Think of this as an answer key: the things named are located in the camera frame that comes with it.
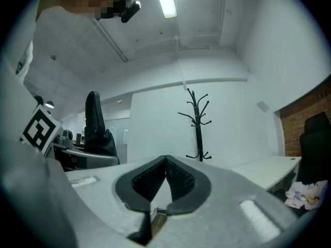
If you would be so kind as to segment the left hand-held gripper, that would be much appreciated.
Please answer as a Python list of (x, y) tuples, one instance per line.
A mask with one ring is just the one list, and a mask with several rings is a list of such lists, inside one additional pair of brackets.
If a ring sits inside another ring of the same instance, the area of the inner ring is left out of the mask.
[(119, 165), (116, 156), (108, 156), (85, 152), (72, 148), (73, 141), (64, 136), (65, 130), (42, 105), (38, 105), (32, 114), (28, 125), (23, 131), (25, 143), (36, 147), (42, 154), (48, 154), (52, 147), (59, 147), (62, 153), (74, 157), (77, 168), (102, 168)]

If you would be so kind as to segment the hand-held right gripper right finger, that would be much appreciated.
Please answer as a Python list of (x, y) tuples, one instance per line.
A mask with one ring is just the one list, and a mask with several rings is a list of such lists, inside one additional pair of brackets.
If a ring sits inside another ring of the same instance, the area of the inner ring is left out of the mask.
[(286, 247), (289, 228), (297, 217), (280, 200), (244, 176), (205, 163), (175, 159), (210, 182), (199, 206), (171, 214), (152, 247)]

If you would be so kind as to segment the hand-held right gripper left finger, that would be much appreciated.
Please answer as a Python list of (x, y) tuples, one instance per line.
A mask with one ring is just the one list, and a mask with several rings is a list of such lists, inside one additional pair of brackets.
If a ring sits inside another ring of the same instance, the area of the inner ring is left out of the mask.
[(151, 230), (151, 202), (162, 183), (164, 156), (68, 172), (65, 207), (78, 247), (165, 247)]

